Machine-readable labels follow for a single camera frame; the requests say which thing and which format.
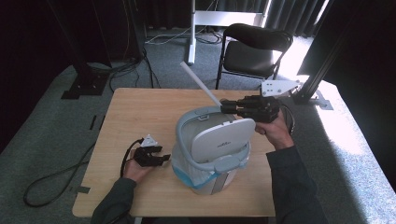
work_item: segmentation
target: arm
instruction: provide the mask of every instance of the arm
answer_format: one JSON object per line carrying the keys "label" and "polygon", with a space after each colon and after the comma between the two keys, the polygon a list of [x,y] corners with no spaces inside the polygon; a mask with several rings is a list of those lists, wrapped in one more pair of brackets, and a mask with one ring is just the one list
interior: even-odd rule
{"label": "arm", "polygon": [[91,223],[134,223],[129,215],[134,199],[134,188],[154,167],[141,167],[136,161],[125,164],[123,177],[114,183],[107,196],[92,214]]}
{"label": "arm", "polygon": [[282,112],[272,123],[257,123],[256,132],[274,145],[271,167],[276,223],[328,223],[316,197],[317,186],[305,169]]}

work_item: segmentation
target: black chair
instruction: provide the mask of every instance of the black chair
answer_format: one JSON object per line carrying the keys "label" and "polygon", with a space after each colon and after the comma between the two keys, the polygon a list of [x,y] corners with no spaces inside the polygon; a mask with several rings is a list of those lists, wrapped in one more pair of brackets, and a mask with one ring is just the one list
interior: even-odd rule
{"label": "black chair", "polygon": [[[226,45],[226,38],[231,37]],[[269,30],[257,26],[235,23],[223,33],[216,90],[221,74],[276,79],[280,61],[293,43],[293,36],[285,31]],[[273,50],[280,56],[274,62]]]}

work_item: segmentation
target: gray carpet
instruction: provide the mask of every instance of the gray carpet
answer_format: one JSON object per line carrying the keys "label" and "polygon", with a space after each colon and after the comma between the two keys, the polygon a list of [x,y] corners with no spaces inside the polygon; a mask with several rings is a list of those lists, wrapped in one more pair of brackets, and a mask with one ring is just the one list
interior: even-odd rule
{"label": "gray carpet", "polygon": [[[285,57],[279,72],[281,78],[296,78],[296,69],[307,50],[304,43],[306,41],[305,39],[295,41],[293,48],[301,43],[305,47],[304,49],[290,50],[296,54],[291,53]],[[177,39],[164,45],[146,45],[148,59],[156,78],[158,78],[158,83],[155,81],[155,88],[161,86],[166,89],[198,89],[198,86],[179,66],[181,61],[186,61],[188,43],[188,39]],[[219,50],[220,45],[198,42],[195,64],[191,67],[209,89],[215,87]],[[114,62],[114,66],[120,65],[122,63]],[[0,155],[0,223],[90,222],[89,218],[74,217],[72,214],[76,189],[84,175],[85,166],[78,170],[65,193],[48,206],[31,208],[26,206],[22,200],[23,193],[30,183],[41,176],[60,171],[77,163],[89,146],[95,142],[100,132],[99,129],[111,100],[112,91],[106,87],[101,96],[81,96],[78,100],[61,100],[62,94],[69,90],[75,77],[76,73],[73,67],[69,67],[54,79],[29,119]],[[142,62],[133,72],[117,74],[111,83],[113,89],[119,87],[150,88],[148,66]],[[258,79],[226,75],[220,82],[220,88],[257,90],[259,84]],[[347,113],[347,108],[343,105],[341,97],[338,94],[334,94],[333,97],[336,108],[338,108],[336,111],[341,111],[342,116],[351,119],[349,125],[357,129],[355,131],[359,133],[359,128]],[[370,223],[376,219],[380,220],[380,223],[384,223],[381,220],[389,220],[387,218],[391,206],[390,210],[384,208],[381,212],[370,210],[368,212],[370,214],[367,215],[368,208],[360,201],[362,189],[353,189],[351,181],[353,182],[354,179],[350,180],[351,177],[345,175],[337,165],[344,166],[345,161],[348,160],[347,156],[339,154],[339,146],[335,146],[329,140],[329,135],[323,130],[316,108],[293,105],[290,99],[285,99],[285,101],[292,106],[296,113],[295,116],[299,124],[293,137],[301,149],[302,157],[305,159],[310,174],[317,181],[318,197],[323,202],[330,222]],[[96,120],[92,126],[94,116],[96,116]],[[364,145],[362,135],[358,135],[357,138],[357,143],[362,142]],[[359,169],[359,166],[355,166],[353,172],[358,172]],[[378,179],[384,181],[385,177],[381,175],[377,165],[373,165],[372,170],[378,174]],[[59,175],[33,188],[29,199],[40,203],[52,195],[56,195],[71,173]],[[384,206],[395,202],[394,195],[388,195],[388,192],[378,192],[378,196],[371,195],[371,197],[390,198],[387,203],[384,203]],[[377,202],[371,200],[368,204],[375,206]]]}

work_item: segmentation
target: wooden table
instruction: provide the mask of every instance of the wooden table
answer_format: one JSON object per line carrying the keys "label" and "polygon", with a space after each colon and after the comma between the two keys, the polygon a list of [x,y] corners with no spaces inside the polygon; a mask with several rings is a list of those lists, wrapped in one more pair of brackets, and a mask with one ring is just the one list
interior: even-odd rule
{"label": "wooden table", "polygon": [[[219,99],[237,100],[256,91],[213,91]],[[150,134],[170,154],[176,123],[187,111],[214,105],[201,90],[117,89],[110,103],[73,207],[77,217],[90,217],[120,176],[125,150]],[[134,217],[274,217],[271,172],[265,153],[273,146],[254,133],[246,169],[238,170],[227,189],[197,195],[175,176],[171,162],[157,167],[135,189]]]}

